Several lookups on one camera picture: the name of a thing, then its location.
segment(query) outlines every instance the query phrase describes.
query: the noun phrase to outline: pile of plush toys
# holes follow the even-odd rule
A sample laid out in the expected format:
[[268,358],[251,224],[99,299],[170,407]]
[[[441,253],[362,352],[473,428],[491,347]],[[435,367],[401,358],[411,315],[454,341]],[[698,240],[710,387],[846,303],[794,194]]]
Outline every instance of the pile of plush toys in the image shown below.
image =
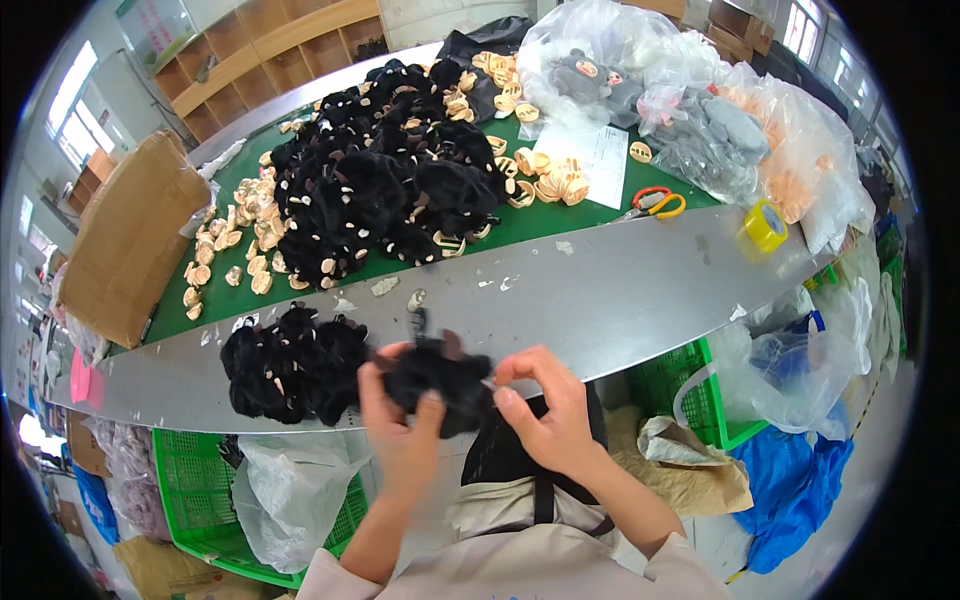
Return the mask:
[[277,247],[298,281],[329,289],[375,246],[416,266],[459,255],[499,223],[492,213],[521,191],[508,194],[487,137],[447,117],[471,85],[453,60],[390,60],[273,149]]

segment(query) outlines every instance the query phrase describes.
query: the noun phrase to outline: packaging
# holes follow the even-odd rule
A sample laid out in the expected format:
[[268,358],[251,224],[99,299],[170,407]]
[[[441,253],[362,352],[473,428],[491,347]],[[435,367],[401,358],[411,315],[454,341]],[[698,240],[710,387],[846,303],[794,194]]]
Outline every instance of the packaging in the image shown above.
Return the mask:
[[750,43],[718,27],[716,23],[710,23],[707,29],[707,37],[730,49],[731,64],[740,62],[741,60],[750,62],[754,59],[754,47],[750,45]]
[[710,3],[708,18],[713,23],[746,41],[761,55],[767,56],[767,53],[770,52],[770,44],[773,43],[776,32],[773,26],[763,19],[749,14],[725,0],[713,0]]
[[97,444],[96,438],[83,425],[87,415],[77,411],[69,411],[66,422],[66,447],[70,457],[80,468],[99,477],[110,477],[107,470],[107,455]]
[[678,19],[684,18],[686,2],[684,0],[623,0],[622,4],[640,7],[648,11],[657,11]]
[[60,500],[58,514],[60,515],[60,525],[63,526],[64,532],[80,538],[86,538],[84,525],[83,522],[80,521],[80,513],[77,512],[76,504],[67,502],[66,500]]
[[151,133],[84,212],[60,287],[66,312],[124,348],[138,346],[190,243],[178,231],[209,201],[177,137]]

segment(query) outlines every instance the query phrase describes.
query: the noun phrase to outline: wall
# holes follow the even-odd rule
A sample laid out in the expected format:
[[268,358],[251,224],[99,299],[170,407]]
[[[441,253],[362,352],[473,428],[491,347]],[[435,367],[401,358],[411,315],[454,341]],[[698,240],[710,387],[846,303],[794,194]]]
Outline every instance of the wall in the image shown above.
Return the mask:
[[472,31],[507,15],[536,20],[535,0],[380,0],[391,50],[443,39],[451,31]]

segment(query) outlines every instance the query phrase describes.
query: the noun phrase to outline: person's right hand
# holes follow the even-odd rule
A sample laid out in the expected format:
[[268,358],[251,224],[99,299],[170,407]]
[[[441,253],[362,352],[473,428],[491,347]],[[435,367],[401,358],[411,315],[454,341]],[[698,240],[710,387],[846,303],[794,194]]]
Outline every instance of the person's right hand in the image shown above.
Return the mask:
[[546,346],[508,356],[493,373],[498,386],[518,379],[535,379],[540,384],[546,415],[538,420],[526,400],[509,387],[500,387],[493,395],[500,414],[538,465],[577,481],[599,456],[606,455],[590,435],[587,388]]

